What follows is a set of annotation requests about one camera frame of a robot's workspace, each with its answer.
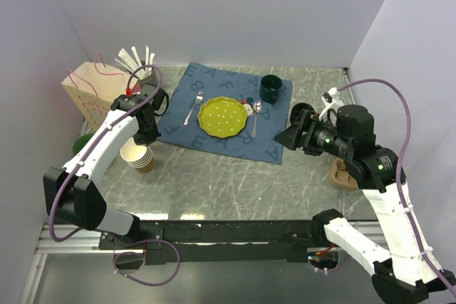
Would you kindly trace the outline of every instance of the white wall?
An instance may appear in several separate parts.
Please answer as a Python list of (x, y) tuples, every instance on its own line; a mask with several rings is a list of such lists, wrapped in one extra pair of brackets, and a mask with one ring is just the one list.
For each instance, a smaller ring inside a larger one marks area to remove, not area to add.
[(59, 0), (91, 56), (159, 64), (349, 66), (384, 0)]
[[(408, 100), (413, 128), (405, 172), (410, 195), (435, 255), (454, 272), (455, 42), (455, 0), (385, 0), (349, 73), (351, 80), (385, 78)], [(356, 88), (356, 100), (376, 118), (378, 143), (398, 151), (405, 131), (399, 100), (383, 85)], [(448, 292), (444, 296), (450, 300)], [(446, 303), (444, 296), (435, 303)]]
[(17, 303), (46, 218), (43, 173), (71, 156), (82, 116), (60, 86), (87, 59), (56, 0), (0, 0), (0, 293)]

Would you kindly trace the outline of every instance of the gray countertop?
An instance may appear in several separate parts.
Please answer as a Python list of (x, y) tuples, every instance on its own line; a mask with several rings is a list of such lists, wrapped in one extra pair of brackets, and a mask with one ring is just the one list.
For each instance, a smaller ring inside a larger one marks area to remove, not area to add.
[[(171, 94), (184, 66), (162, 67), (163, 88)], [(275, 74), (293, 81), (291, 107), (323, 107), (321, 94), (346, 83), (340, 68), (215, 67), (255, 75)], [(351, 103), (348, 92), (342, 99)], [(284, 149), (282, 165), (211, 154), (155, 142), (157, 162), (139, 174), (118, 155), (100, 191), (106, 201), (141, 219), (311, 219), (335, 208), (352, 220), (374, 220), (360, 191), (344, 191), (328, 180), (332, 156), (306, 156)]]

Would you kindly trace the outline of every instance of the cardboard bag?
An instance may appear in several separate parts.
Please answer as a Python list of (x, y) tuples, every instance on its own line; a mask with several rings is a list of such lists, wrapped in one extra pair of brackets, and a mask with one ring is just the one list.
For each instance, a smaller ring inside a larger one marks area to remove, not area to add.
[(97, 68), (105, 74), (119, 75), (103, 75), (95, 69), (93, 62), (85, 62), (71, 73), (71, 78), (67, 76), (62, 82), (66, 92), (96, 130), (105, 121), (113, 101), (125, 94), (129, 77), (110, 65), (104, 67), (99, 63)]

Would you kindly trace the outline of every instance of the green object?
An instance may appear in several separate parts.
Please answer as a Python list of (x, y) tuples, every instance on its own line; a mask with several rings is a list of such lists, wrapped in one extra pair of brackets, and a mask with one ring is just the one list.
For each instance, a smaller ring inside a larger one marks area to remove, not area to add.
[(266, 103), (274, 104), (279, 99), (282, 80), (275, 75), (266, 75), (261, 78), (259, 97)]
[(73, 144), (73, 154), (75, 156), (85, 147), (89, 140), (92, 139), (94, 134), (95, 133), (88, 133), (86, 135), (79, 137), (78, 140), (75, 141), (75, 143)]
[(247, 113), (237, 100), (221, 96), (201, 106), (198, 121), (208, 135), (226, 138), (237, 135), (245, 127)]

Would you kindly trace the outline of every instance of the white bracket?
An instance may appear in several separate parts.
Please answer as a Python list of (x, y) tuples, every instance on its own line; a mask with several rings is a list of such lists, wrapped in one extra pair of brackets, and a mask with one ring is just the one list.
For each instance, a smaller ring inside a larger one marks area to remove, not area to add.
[[(326, 119), (326, 116), (329, 110), (335, 110), (337, 112), (340, 107), (344, 106), (342, 100), (339, 98), (339, 92), (337, 91), (337, 88), (331, 88), (327, 93), (331, 96), (332, 101), (329, 103), (326, 101), (324, 96), (321, 96), (321, 100), (323, 101), (325, 108), (321, 111), (320, 116), (318, 117), (320, 121), (324, 122), (328, 121)], [(330, 118), (331, 122), (333, 124), (336, 124), (336, 117), (332, 116)]]
[(370, 275), (375, 273), (374, 262), (384, 262), (391, 257), (390, 252), (357, 231), (345, 218), (331, 220), (324, 228), (326, 238), (347, 252)]

